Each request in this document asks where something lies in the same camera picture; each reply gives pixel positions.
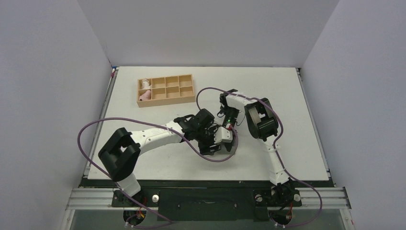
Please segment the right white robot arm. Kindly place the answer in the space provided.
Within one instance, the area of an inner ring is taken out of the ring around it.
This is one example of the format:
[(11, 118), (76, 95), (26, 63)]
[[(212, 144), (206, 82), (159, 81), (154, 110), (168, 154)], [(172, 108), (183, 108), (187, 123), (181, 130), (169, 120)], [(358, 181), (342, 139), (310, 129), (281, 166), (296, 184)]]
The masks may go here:
[(222, 126), (231, 130), (236, 126), (238, 114), (243, 112), (248, 130), (254, 139), (262, 140), (265, 147), (270, 182), (274, 187), (270, 191), (271, 201), (277, 205), (289, 199), (289, 176), (284, 172), (284, 165), (278, 153), (276, 143), (270, 143), (271, 136), (278, 137), (278, 116), (275, 115), (267, 98), (250, 99), (231, 89), (220, 94), (219, 114), (224, 115)]

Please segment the wooden compartment tray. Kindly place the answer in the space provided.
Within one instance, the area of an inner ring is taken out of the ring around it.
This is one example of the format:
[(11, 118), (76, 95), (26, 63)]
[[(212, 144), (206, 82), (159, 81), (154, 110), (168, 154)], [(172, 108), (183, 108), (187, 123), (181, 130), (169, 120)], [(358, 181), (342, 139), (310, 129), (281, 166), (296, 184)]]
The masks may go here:
[(196, 101), (193, 76), (191, 74), (147, 78), (151, 83), (152, 98), (139, 101), (141, 80), (137, 82), (136, 103), (140, 108), (171, 104), (193, 103)]

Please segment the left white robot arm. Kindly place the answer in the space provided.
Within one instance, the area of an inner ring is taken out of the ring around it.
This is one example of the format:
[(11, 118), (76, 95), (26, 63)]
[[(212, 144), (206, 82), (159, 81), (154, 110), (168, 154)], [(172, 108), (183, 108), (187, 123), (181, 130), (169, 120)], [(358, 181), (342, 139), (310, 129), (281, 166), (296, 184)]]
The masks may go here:
[(161, 126), (141, 131), (117, 129), (98, 153), (110, 178), (125, 192), (124, 200), (131, 206), (142, 202), (143, 193), (134, 169), (138, 158), (153, 149), (196, 140), (201, 148), (214, 146), (217, 125), (206, 109), (196, 115), (177, 117)]

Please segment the grey beige underwear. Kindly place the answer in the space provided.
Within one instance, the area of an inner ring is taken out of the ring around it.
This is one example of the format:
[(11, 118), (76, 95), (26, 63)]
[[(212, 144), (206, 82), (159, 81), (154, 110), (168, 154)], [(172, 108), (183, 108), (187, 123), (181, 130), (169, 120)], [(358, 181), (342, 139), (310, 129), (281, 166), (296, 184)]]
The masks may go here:
[(231, 142), (222, 142), (222, 149), (224, 149), (226, 152), (228, 152), (229, 154), (233, 155), (235, 154), (235, 144), (236, 141), (232, 140)]

